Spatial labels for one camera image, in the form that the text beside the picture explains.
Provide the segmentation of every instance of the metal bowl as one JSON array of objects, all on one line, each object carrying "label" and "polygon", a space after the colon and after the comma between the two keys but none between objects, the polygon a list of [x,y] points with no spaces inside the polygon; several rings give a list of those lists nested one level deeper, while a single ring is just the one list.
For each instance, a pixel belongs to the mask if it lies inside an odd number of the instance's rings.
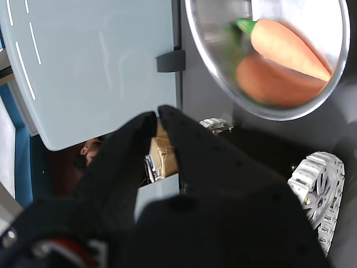
[{"label": "metal bowl", "polygon": [[[350,20],[345,0],[185,0],[185,5],[195,44],[206,67],[223,91],[246,111],[275,121],[300,118],[322,105],[339,83],[350,46]],[[247,35],[231,30],[238,18],[269,18],[288,23],[318,51],[332,73],[331,80],[298,106],[282,107],[254,101],[241,89],[233,71],[242,55],[256,53]],[[234,57],[236,50],[239,50],[238,57]],[[316,80],[298,75],[304,84]]]}]

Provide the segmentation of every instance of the white cabinet door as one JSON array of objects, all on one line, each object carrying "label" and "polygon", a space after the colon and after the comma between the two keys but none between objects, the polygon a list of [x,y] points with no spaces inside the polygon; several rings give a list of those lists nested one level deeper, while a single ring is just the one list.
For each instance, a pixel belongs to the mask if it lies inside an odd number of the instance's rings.
[{"label": "white cabinet door", "polygon": [[168,0],[2,0],[0,24],[27,109],[46,147],[112,132],[135,115],[176,105]]}]

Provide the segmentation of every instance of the green carrot top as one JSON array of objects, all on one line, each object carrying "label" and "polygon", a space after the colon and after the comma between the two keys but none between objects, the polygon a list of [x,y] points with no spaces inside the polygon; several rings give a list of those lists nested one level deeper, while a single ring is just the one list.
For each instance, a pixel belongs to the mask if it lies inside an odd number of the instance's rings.
[{"label": "green carrot top", "polygon": [[252,35],[256,23],[257,21],[252,21],[248,18],[240,18],[237,20],[238,27],[249,36]]}]

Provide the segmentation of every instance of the screw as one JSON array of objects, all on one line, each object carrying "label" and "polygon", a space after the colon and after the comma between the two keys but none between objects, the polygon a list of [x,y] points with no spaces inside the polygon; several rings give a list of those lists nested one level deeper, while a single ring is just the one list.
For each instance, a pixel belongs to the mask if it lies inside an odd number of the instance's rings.
[{"label": "screw", "polygon": [[296,168],[297,168],[297,165],[296,165],[296,164],[291,165],[291,170],[292,170],[292,172],[294,172],[294,171],[296,170]]},{"label": "screw", "polygon": [[13,230],[8,231],[2,238],[2,246],[4,248],[11,247],[16,242],[16,233]]},{"label": "screw", "polygon": [[50,252],[51,249],[43,243],[38,243],[32,248],[32,254],[38,259],[47,257]]}]

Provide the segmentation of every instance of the carrot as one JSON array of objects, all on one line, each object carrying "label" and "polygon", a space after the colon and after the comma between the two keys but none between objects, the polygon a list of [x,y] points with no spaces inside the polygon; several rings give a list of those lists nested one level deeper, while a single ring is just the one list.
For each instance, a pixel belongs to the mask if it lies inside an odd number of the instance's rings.
[{"label": "carrot", "polygon": [[249,55],[236,68],[240,88],[259,103],[295,107],[314,99],[326,82],[302,78],[303,74],[284,68],[258,54]]},{"label": "carrot", "polygon": [[311,49],[291,30],[273,20],[237,20],[254,49],[269,60],[328,82],[331,74]]}]

